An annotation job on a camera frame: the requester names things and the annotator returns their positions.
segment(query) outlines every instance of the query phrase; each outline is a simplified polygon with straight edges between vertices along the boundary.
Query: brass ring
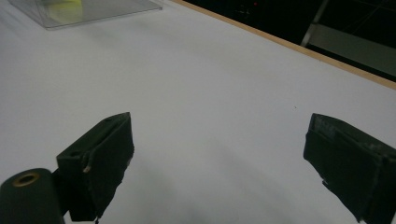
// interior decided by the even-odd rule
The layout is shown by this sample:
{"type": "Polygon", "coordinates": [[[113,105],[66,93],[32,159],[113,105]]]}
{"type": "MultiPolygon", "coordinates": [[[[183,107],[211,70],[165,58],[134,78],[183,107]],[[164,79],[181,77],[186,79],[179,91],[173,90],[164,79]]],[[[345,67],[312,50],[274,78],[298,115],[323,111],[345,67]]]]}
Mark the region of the brass ring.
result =
{"type": "Polygon", "coordinates": [[[12,182],[12,185],[17,188],[24,187],[37,181],[39,177],[40,175],[34,172],[20,175],[12,182]]]}

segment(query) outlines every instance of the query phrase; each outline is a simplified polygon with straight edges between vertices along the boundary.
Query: brown edge trim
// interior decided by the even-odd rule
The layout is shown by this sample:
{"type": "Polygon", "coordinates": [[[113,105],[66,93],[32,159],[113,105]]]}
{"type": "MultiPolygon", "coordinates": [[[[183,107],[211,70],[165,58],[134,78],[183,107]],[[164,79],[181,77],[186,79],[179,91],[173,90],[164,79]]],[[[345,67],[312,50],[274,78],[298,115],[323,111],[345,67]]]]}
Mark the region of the brown edge trim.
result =
{"type": "Polygon", "coordinates": [[[241,22],[238,22],[238,21],[233,21],[233,20],[231,20],[231,19],[229,19],[227,17],[221,16],[221,15],[219,15],[217,13],[211,12],[209,10],[206,10],[206,9],[202,8],[202,7],[198,7],[198,6],[193,5],[191,3],[185,2],[183,0],[172,0],[172,1],[182,5],[183,7],[188,7],[190,9],[195,10],[195,11],[198,11],[198,12],[201,12],[203,14],[206,14],[206,15],[208,15],[210,17],[216,18],[216,19],[218,19],[220,21],[225,21],[227,23],[230,23],[231,25],[239,27],[239,28],[241,28],[243,30],[246,30],[248,32],[251,32],[251,33],[253,33],[255,35],[259,35],[261,37],[269,39],[269,40],[271,40],[273,42],[276,42],[279,45],[282,45],[282,46],[284,46],[286,48],[298,51],[298,52],[300,52],[302,54],[305,54],[305,55],[307,55],[307,56],[309,56],[311,58],[317,59],[317,60],[322,61],[324,63],[331,64],[331,65],[333,65],[335,67],[341,68],[341,69],[343,69],[345,71],[348,71],[348,72],[350,72],[352,74],[358,75],[359,77],[366,78],[366,79],[368,79],[370,81],[373,81],[375,83],[378,83],[378,84],[380,84],[382,86],[385,86],[385,87],[388,87],[390,89],[396,90],[396,82],[392,82],[392,81],[387,80],[385,78],[376,76],[374,74],[371,74],[369,72],[361,70],[361,69],[359,69],[357,67],[351,66],[351,65],[349,65],[347,63],[341,63],[341,62],[339,62],[339,61],[337,61],[337,60],[335,60],[333,58],[330,58],[330,57],[324,56],[322,54],[319,54],[317,52],[314,52],[313,50],[303,48],[303,47],[301,47],[299,45],[290,43],[289,41],[281,39],[281,38],[276,37],[274,35],[269,35],[269,34],[263,32],[261,30],[258,30],[258,29],[255,29],[253,27],[247,26],[244,23],[241,23],[241,22]]]}

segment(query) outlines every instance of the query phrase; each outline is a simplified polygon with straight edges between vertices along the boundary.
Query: white tabletop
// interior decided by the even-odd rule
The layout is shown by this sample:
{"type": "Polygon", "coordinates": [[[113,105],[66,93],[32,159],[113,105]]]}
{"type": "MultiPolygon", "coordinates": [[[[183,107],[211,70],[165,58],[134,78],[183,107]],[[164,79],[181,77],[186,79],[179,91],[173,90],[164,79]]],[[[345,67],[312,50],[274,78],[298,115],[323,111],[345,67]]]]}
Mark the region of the white tabletop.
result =
{"type": "Polygon", "coordinates": [[[303,159],[312,113],[396,147],[396,90],[176,3],[46,31],[0,0],[0,182],[125,111],[102,223],[357,223],[303,159]]]}

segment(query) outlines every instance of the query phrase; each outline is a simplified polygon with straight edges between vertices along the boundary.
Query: table surface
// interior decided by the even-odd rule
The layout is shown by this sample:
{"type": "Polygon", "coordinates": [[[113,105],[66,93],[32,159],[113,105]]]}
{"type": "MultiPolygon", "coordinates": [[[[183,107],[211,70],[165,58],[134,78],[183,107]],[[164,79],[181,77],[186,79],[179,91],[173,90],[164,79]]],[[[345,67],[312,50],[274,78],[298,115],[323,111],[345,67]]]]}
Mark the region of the table surface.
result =
{"type": "Polygon", "coordinates": [[[125,111],[103,223],[357,223],[303,159],[312,113],[396,147],[396,90],[175,2],[46,31],[0,0],[0,182],[125,111]]]}

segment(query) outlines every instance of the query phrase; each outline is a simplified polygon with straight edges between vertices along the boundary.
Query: clear plastic box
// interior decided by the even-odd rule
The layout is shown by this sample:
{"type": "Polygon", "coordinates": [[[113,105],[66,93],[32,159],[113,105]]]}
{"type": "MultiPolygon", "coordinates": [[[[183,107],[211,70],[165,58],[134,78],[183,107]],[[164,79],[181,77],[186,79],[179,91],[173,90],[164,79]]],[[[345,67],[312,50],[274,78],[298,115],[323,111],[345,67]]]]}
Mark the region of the clear plastic box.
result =
{"type": "Polygon", "coordinates": [[[46,29],[163,8],[163,0],[8,1],[46,29]]]}

